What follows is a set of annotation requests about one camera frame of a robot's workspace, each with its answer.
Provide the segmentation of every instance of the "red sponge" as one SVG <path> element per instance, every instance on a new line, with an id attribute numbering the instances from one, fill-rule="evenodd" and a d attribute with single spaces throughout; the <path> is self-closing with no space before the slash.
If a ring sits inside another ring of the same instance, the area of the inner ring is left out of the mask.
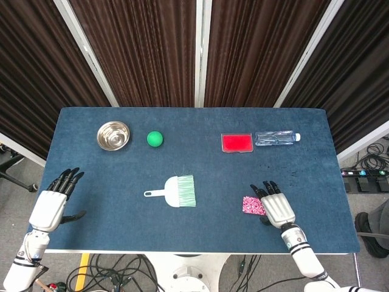
<path id="1" fill-rule="evenodd" d="M 253 152 L 253 139 L 250 134 L 222 134 L 223 152 Z"/>

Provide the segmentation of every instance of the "plastic bottle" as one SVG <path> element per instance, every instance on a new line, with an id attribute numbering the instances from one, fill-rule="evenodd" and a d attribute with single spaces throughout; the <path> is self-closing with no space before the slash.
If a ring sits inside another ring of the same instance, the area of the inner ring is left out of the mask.
<path id="1" fill-rule="evenodd" d="M 300 141 L 300 133 L 293 131 L 265 131 L 255 133 L 256 146 L 268 145 L 291 145 L 294 142 Z"/>

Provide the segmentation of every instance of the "dark curtain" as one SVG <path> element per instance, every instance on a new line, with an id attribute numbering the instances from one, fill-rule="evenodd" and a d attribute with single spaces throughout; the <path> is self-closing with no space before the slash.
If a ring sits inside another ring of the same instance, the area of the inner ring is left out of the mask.
<path id="1" fill-rule="evenodd" d="M 193 106 L 196 1 L 71 0 L 121 106 Z"/>
<path id="2" fill-rule="evenodd" d="M 337 152 L 389 120 L 389 2 L 346 0 L 282 104 L 327 111 Z"/>
<path id="3" fill-rule="evenodd" d="M 213 0 L 205 106 L 273 106 L 328 0 Z"/>
<path id="4" fill-rule="evenodd" d="M 65 106 L 109 106 L 51 1 L 0 1 L 0 132 L 46 158 Z"/>

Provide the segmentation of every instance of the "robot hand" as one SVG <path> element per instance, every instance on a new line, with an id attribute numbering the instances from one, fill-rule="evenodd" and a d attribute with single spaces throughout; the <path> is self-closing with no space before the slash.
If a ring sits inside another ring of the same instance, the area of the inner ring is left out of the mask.
<path id="1" fill-rule="evenodd" d="M 83 172 L 76 175 L 78 171 L 78 167 L 65 170 L 39 195 L 29 220 L 33 230 L 24 237 L 23 244 L 4 280 L 3 285 L 7 291 L 30 290 L 33 282 L 48 270 L 40 261 L 50 242 L 49 233 L 59 224 L 78 220 L 85 215 L 86 211 L 83 210 L 73 216 L 63 216 L 66 202 L 76 183 L 84 175 Z"/>
<path id="2" fill-rule="evenodd" d="M 253 184 L 250 185 L 257 197 L 261 200 L 262 205 L 267 214 L 262 217 L 261 221 L 265 225 L 273 225 L 281 229 L 281 237 L 284 240 L 291 256 L 293 257 L 298 269 L 305 277 L 312 279 L 315 282 L 308 283 L 304 292 L 332 292 L 332 291 L 371 291 L 359 287 L 343 287 L 332 280 L 322 264 L 317 259 L 311 246 L 308 244 L 306 236 L 302 229 L 294 224 L 295 214 L 287 198 L 276 185 L 275 182 L 264 181 L 268 193 L 259 189 Z"/>

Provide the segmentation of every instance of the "pink patterned cloth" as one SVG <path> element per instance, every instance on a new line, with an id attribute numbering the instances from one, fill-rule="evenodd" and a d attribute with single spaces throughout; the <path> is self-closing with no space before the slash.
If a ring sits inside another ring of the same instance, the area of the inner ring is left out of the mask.
<path id="1" fill-rule="evenodd" d="M 252 196 L 243 197 L 243 209 L 244 213 L 256 214 L 256 215 L 266 215 L 266 211 L 262 205 L 260 199 Z"/>

